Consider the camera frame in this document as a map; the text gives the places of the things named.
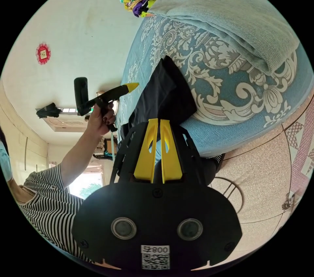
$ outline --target floor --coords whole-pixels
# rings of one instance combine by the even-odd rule
[[[217,265],[265,244],[300,202],[314,168],[313,96],[314,89],[282,125],[226,154],[210,186],[233,204],[243,236],[229,258]]]

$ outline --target sticker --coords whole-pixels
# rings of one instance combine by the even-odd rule
[[[170,269],[169,245],[141,245],[142,269]]]
[[[40,44],[36,49],[37,61],[40,65],[46,64],[51,56],[51,51],[47,44]]]

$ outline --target hand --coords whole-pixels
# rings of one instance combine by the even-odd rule
[[[94,110],[88,120],[86,129],[92,136],[100,137],[109,132],[108,125],[115,121],[115,115],[112,108],[113,103],[108,105],[108,112],[102,116],[98,105],[94,106]]]

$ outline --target tree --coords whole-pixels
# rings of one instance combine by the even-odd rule
[[[101,188],[100,184],[92,183],[88,188],[81,189],[79,194],[82,196],[82,198],[86,199],[88,196],[90,196],[92,193],[94,193],[96,190],[100,188]]]

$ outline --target black and white striped shirt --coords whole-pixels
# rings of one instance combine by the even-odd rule
[[[84,200],[63,187],[60,165],[31,173],[23,187],[35,193],[29,202],[19,204],[35,229],[58,248],[93,263],[82,253],[71,233],[74,216]]]

